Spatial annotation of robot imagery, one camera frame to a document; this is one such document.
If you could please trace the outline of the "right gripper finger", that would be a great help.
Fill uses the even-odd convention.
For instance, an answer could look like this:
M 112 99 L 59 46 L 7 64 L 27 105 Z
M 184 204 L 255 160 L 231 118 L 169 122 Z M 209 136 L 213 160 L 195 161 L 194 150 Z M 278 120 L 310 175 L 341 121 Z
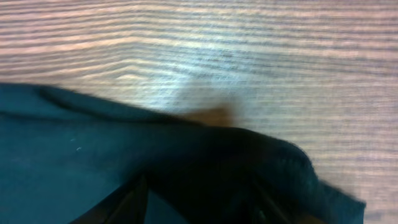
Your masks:
M 143 224 L 149 188 L 144 175 L 125 183 L 70 224 Z

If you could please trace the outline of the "black t-shirt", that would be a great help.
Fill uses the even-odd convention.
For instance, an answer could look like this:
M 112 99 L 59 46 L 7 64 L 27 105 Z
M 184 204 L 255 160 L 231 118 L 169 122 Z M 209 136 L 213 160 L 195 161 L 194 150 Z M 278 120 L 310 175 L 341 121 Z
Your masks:
M 144 175 L 144 223 L 362 223 L 297 146 L 43 85 L 1 85 L 1 222 L 70 223 Z

